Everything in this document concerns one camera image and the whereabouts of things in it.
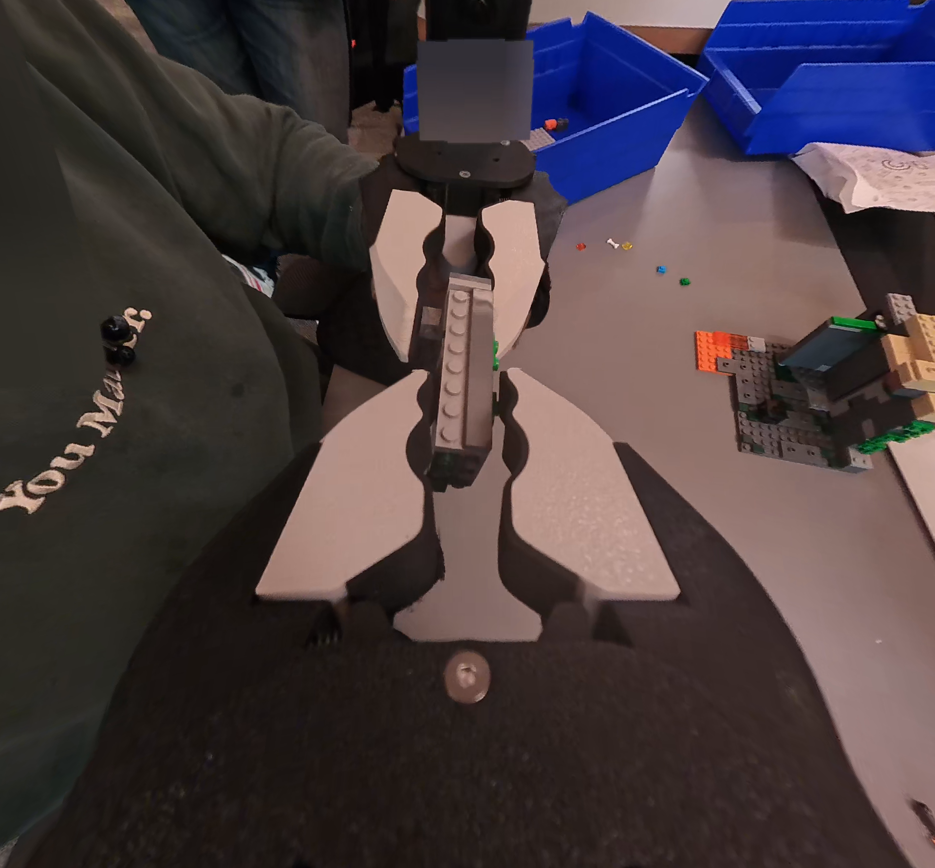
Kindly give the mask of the person's left forearm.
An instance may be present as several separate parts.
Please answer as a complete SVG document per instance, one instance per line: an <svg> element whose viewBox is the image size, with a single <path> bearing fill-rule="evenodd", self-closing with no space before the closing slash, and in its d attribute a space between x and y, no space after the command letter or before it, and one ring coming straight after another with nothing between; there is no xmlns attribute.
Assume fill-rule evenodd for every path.
<svg viewBox="0 0 935 868"><path fill-rule="evenodd" d="M219 251L246 266L298 254L369 268L360 184L373 159L288 107L149 61L158 73L145 106L164 184Z"/></svg>

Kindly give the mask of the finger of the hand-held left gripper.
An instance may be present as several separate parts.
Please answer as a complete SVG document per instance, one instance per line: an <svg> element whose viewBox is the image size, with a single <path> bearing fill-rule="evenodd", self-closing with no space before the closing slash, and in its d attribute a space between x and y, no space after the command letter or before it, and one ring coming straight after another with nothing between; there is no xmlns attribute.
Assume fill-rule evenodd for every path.
<svg viewBox="0 0 935 868"><path fill-rule="evenodd" d="M494 364L498 366L528 326L545 264L531 203L508 199L487 206L477 230L492 246L487 266L493 283L476 291L475 303L497 345Z"/></svg>
<svg viewBox="0 0 935 868"><path fill-rule="evenodd" d="M442 208L421 193L394 189L369 249L380 321L404 363L410 360L426 239L440 227L442 215Z"/></svg>

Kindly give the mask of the grey green brick wall piece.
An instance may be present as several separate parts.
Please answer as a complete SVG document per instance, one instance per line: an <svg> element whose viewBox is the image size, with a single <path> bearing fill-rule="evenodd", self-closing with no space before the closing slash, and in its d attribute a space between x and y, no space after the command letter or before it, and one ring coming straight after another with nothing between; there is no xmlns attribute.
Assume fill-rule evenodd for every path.
<svg viewBox="0 0 935 868"><path fill-rule="evenodd" d="M432 374L438 401L427 476L433 490L443 492L470 487L493 445L497 346L491 282L452 274L436 315L440 346Z"/></svg>

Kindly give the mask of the crumpled white paper bag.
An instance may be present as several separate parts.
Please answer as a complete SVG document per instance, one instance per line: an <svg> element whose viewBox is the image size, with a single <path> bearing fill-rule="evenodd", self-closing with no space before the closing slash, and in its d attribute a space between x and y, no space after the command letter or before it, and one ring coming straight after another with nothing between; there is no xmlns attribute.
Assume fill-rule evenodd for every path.
<svg viewBox="0 0 935 868"><path fill-rule="evenodd" d="M818 142L789 159L847 214L870 208L934 211L933 153Z"/></svg>

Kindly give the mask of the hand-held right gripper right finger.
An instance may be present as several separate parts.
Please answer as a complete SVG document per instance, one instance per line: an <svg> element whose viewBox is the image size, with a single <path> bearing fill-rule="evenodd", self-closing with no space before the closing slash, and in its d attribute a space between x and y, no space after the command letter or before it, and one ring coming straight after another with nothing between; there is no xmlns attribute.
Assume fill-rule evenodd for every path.
<svg viewBox="0 0 935 868"><path fill-rule="evenodd" d="M520 369L500 377L500 579L521 602L671 602L680 595L614 441Z"/></svg>

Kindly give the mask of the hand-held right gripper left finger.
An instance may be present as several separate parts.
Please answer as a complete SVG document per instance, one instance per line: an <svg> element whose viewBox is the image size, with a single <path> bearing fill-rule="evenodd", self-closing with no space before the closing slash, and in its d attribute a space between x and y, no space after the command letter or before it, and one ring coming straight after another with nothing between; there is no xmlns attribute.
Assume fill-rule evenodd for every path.
<svg viewBox="0 0 935 868"><path fill-rule="evenodd" d="M259 599L416 602L441 578L423 464L427 378L414 371L324 436L256 586Z"/></svg>

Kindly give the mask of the brick building model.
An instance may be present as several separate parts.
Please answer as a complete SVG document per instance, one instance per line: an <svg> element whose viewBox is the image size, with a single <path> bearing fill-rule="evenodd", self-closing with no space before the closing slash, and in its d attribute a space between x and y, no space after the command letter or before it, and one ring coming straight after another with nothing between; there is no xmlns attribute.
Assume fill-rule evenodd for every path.
<svg viewBox="0 0 935 868"><path fill-rule="evenodd" d="M695 367L731 379L738 450L867 472L934 430L934 317L887 294L866 318L831 316L794 344L696 331Z"/></svg>

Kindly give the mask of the black glossy pin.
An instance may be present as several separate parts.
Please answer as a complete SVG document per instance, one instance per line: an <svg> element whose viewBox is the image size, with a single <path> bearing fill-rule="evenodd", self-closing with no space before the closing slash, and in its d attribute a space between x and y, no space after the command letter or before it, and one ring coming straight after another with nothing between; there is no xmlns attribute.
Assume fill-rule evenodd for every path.
<svg viewBox="0 0 935 868"><path fill-rule="evenodd" d="M130 320L123 314L111 315L101 322L99 329L108 364L114 369L131 366L137 333Z"/></svg>

